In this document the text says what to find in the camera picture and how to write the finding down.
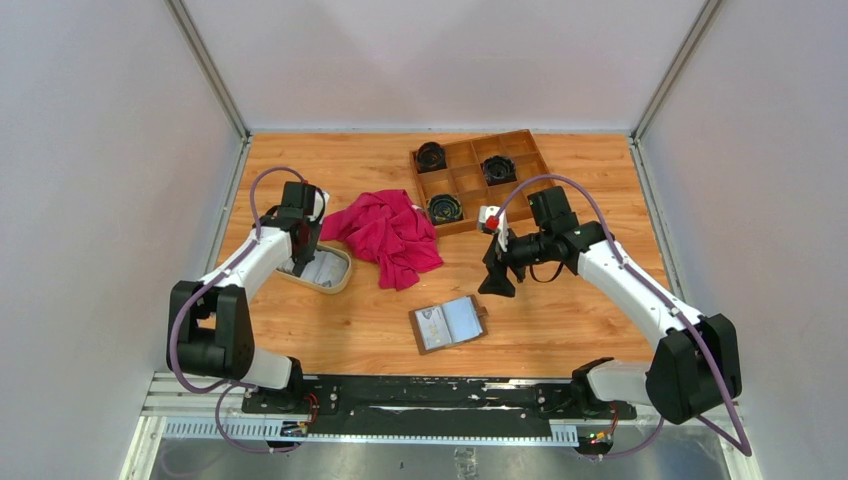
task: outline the black coil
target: black coil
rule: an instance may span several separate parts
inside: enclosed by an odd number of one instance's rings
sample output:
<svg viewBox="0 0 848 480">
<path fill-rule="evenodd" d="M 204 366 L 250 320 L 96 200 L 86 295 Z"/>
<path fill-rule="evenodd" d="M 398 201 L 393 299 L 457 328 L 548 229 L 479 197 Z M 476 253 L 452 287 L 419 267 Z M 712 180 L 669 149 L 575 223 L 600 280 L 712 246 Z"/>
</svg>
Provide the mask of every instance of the black coil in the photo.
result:
<svg viewBox="0 0 848 480">
<path fill-rule="evenodd" d="M 515 162 L 509 157 L 495 155 L 483 162 L 483 177 L 489 186 L 515 181 Z"/>
<path fill-rule="evenodd" d="M 418 173 L 433 172 L 448 168 L 445 161 L 445 149 L 436 142 L 427 142 L 418 148 L 415 154 L 415 163 L 418 164 Z"/>
<path fill-rule="evenodd" d="M 443 193 L 436 195 L 427 202 L 427 212 L 433 225 L 462 220 L 462 205 L 453 195 Z"/>
</svg>

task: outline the wooden table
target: wooden table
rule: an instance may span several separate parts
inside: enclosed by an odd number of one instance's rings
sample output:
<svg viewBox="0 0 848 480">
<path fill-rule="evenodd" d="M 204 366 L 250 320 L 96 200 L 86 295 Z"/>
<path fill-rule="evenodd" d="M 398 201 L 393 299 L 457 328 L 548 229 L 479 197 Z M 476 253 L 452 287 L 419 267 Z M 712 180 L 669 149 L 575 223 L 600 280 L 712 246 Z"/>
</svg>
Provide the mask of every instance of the wooden table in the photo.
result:
<svg viewBox="0 0 848 480">
<path fill-rule="evenodd" d="M 405 188 L 418 201 L 409 150 L 425 141 L 453 142 L 478 134 L 259 134 L 254 137 L 219 261 L 247 236 L 252 219 L 248 192 L 266 168 L 287 165 L 329 192 L 328 212 L 349 206 L 362 192 Z M 552 173 L 573 178 L 595 197 L 617 239 L 648 273 L 666 284 L 659 251 L 636 171 L 623 135 L 536 135 Z M 280 199 L 285 181 L 275 173 L 257 190 L 264 212 Z M 569 201 L 582 221 L 595 217 L 573 189 Z M 533 220 L 512 225 L 518 235 L 535 231 Z M 648 361 L 652 356 L 636 327 L 595 287 L 567 272 L 550 284 L 517 284 L 515 298 L 478 295 L 489 310 L 489 335 L 420 355 L 410 310 L 476 294 L 486 276 L 481 262 L 490 237 L 466 232 L 439 239 L 445 265 L 403 290 L 381 290 L 379 269 L 355 260 L 347 288 L 325 295 L 277 274 L 250 304 L 256 344 L 300 359 L 308 373 L 568 377 L 602 356 Z M 337 242 L 329 245 L 345 248 Z M 537 268 L 547 277 L 556 265 Z"/>
</svg>

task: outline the pink fabric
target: pink fabric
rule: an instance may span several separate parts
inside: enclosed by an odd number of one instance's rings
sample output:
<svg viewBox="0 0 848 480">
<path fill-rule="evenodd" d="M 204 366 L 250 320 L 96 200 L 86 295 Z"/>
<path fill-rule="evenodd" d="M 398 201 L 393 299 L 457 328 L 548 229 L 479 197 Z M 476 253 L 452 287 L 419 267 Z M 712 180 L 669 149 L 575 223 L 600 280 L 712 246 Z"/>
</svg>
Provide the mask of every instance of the pink fabric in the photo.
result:
<svg viewBox="0 0 848 480">
<path fill-rule="evenodd" d="M 363 193 L 324 219 L 321 240 L 342 241 L 357 258 L 380 265 L 380 288 L 411 287 L 418 273 L 444 263 L 436 250 L 436 229 L 412 206 L 406 190 Z"/>
</svg>

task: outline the white backdrop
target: white backdrop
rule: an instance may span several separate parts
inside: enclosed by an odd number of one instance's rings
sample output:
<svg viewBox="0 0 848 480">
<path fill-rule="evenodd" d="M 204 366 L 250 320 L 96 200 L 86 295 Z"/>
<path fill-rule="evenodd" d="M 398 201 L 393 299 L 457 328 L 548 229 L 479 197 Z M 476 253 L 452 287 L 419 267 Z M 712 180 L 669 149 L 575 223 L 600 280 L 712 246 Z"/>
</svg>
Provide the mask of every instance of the white backdrop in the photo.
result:
<svg viewBox="0 0 848 480">
<path fill-rule="evenodd" d="M 0 478 L 113 479 L 237 139 L 161 1 L 0 3 Z"/>
<path fill-rule="evenodd" d="M 845 478 L 848 3 L 725 3 L 647 161 L 692 300 L 737 326 L 763 478 Z"/>
<path fill-rule="evenodd" d="M 703 0 L 186 0 L 253 129 L 630 129 Z"/>
</svg>

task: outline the robotic arm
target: robotic arm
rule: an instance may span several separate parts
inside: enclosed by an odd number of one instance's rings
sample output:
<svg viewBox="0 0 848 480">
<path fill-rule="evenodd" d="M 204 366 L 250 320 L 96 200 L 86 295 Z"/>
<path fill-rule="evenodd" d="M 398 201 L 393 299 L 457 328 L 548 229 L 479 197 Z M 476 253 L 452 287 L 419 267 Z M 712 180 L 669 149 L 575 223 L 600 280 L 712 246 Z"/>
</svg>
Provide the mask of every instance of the robotic arm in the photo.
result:
<svg viewBox="0 0 848 480">
<path fill-rule="evenodd" d="M 588 411 L 614 400 L 651 405 L 666 420 L 680 424 L 721 405 L 719 387 L 703 352 L 681 322 L 681 313 L 692 319 L 731 398 L 741 393 L 736 330 L 727 318 L 720 314 L 707 317 L 677 299 L 615 242 L 619 262 L 601 224 L 578 223 L 562 187 L 527 198 L 539 232 L 522 237 L 508 228 L 503 213 L 493 221 L 498 207 L 480 209 L 478 226 L 493 234 L 493 239 L 483 259 L 488 276 L 478 291 L 513 297 L 515 287 L 506 276 L 507 269 L 522 282 L 528 267 L 535 279 L 533 265 L 560 262 L 560 269 L 565 266 L 604 292 L 636 324 L 655 352 L 650 365 L 602 358 L 575 370 L 571 394 L 578 406 Z M 647 284 L 640 282 L 634 271 Z M 658 292 L 671 300 L 671 307 Z"/>
<path fill-rule="evenodd" d="M 315 254 L 329 195 L 307 183 L 286 182 L 279 205 L 254 225 L 247 240 L 220 267 L 171 290 L 170 335 L 178 314 L 201 289 L 178 330 L 176 353 L 186 373 L 236 380 L 277 390 L 292 406 L 302 398 L 303 372 L 297 359 L 257 348 L 248 303 L 273 271 L 289 259 L 300 275 Z M 214 328 L 199 320 L 215 316 Z M 171 364 L 170 351 L 167 357 Z"/>
</svg>

